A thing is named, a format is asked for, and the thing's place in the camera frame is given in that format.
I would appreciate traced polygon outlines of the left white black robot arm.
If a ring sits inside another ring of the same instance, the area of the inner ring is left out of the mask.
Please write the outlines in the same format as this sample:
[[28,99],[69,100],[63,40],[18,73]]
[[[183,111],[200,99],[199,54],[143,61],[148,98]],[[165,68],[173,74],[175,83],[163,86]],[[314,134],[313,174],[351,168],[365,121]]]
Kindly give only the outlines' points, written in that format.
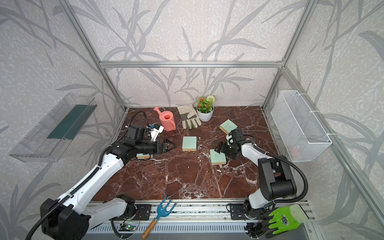
[[146,127],[127,126],[121,137],[102,150],[98,164],[70,190],[56,200],[47,199],[40,208],[41,219],[27,233],[30,240],[38,228],[55,240],[80,240],[89,229],[103,222],[128,215],[134,201],[120,197],[102,204],[95,210],[88,203],[105,183],[137,154],[158,155],[171,151],[171,141],[157,137],[164,127],[155,124]]

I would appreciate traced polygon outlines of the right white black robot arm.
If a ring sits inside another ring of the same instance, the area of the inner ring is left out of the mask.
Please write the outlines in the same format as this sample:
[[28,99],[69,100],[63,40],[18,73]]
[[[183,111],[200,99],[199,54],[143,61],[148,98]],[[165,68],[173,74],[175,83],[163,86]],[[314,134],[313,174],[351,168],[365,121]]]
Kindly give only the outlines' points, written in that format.
[[[270,207],[277,203],[296,203],[309,191],[308,179],[304,172],[283,155],[271,154],[258,147],[252,136],[243,130],[235,129],[226,136],[226,142],[220,142],[214,151],[234,160],[238,155],[257,165],[260,188],[250,194],[246,203],[252,210]],[[295,170],[303,181],[303,190],[297,194],[297,185],[292,173]]]

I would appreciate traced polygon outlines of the mint drawer jewelry box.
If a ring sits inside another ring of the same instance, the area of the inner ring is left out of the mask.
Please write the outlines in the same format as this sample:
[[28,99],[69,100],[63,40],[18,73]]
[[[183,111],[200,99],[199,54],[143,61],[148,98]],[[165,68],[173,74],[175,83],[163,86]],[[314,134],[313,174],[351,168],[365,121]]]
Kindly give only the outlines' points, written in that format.
[[210,150],[210,159],[212,165],[224,165],[227,163],[224,153],[217,153],[214,149]]

